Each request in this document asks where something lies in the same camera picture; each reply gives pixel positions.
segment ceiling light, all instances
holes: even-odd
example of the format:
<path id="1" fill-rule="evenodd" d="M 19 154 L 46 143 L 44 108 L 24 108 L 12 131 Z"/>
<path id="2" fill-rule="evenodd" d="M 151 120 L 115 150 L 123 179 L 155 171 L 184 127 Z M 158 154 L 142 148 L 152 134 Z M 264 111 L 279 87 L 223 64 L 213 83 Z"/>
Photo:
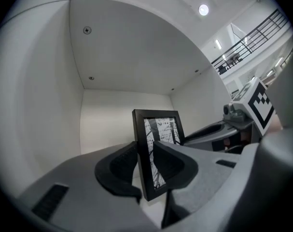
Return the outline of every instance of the ceiling light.
<path id="1" fill-rule="evenodd" d="M 218 48 L 220 50 L 222 48 L 222 46 L 220 45 L 219 41 L 218 40 L 215 40 L 215 42 L 216 42 L 216 44 L 217 44 L 217 46 L 218 46 Z"/>
<path id="2" fill-rule="evenodd" d="M 280 61 L 282 60 L 282 57 L 278 60 L 277 64 L 275 65 L 275 67 L 277 67 L 280 63 Z"/>
<path id="3" fill-rule="evenodd" d="M 207 15 L 209 13 L 209 8 L 208 6 L 206 6 L 205 4 L 202 4 L 200 7 L 199 7 L 199 13 L 203 16 Z"/>
<path id="4" fill-rule="evenodd" d="M 271 70 L 267 75 L 266 75 L 266 77 L 268 77 L 270 74 L 272 74 L 273 73 L 273 71 Z"/>

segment black vent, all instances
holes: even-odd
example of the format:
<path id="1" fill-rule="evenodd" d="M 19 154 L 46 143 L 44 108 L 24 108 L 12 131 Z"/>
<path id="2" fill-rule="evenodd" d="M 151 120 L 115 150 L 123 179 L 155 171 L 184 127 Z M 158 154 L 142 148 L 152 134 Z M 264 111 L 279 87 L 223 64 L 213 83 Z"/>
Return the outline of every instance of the black vent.
<path id="1" fill-rule="evenodd" d="M 66 186 L 53 185 L 31 211 L 43 220 L 48 221 L 64 198 L 68 189 L 69 188 Z"/>
<path id="2" fill-rule="evenodd" d="M 229 167 L 229 168 L 234 168 L 236 165 L 235 162 L 228 161 L 228 160 L 218 160 L 216 163 L 222 166 Z"/>

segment black picture frame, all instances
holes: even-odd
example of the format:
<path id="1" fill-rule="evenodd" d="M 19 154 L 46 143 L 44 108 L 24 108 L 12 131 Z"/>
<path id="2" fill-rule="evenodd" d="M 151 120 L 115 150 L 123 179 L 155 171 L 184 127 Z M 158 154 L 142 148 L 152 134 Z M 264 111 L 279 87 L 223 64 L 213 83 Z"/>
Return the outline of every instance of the black picture frame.
<path id="1" fill-rule="evenodd" d="M 134 134 L 138 147 L 138 165 L 140 171 L 140 178 L 142 183 L 143 195 L 147 201 L 150 201 L 165 193 L 167 191 L 167 186 L 163 185 L 157 189 L 154 188 L 144 119 L 167 117 L 174 118 L 181 144 L 184 141 L 185 136 L 178 111 L 140 109 L 135 109 L 132 111 Z"/>

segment framed picture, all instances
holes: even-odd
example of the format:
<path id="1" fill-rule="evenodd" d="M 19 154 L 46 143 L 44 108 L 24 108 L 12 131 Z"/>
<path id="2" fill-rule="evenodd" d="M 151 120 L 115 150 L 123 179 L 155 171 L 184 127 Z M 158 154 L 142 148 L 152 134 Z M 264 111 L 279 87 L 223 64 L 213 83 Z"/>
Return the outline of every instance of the framed picture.
<path id="1" fill-rule="evenodd" d="M 153 142 L 180 145 L 185 139 L 184 132 L 177 111 L 135 109 L 132 117 L 143 195 L 150 201 L 167 191 L 166 183 L 153 162 Z"/>

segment black metal railing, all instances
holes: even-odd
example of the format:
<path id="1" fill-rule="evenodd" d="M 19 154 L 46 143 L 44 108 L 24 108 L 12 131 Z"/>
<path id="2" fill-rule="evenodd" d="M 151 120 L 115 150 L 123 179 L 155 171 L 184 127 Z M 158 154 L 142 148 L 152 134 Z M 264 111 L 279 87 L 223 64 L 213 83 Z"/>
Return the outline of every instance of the black metal railing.
<path id="1" fill-rule="evenodd" d="M 225 73 L 266 43 L 282 29 L 287 22 L 288 19 L 278 9 L 275 10 L 254 30 L 215 59 L 212 65 L 219 75 Z"/>
<path id="2" fill-rule="evenodd" d="M 285 60 L 281 63 L 280 67 L 281 68 L 285 68 L 287 63 L 289 62 L 290 58 L 292 57 L 293 55 L 293 47 L 292 47 L 292 50 L 290 51 L 290 53 L 288 54 L 288 56 L 285 58 Z"/>

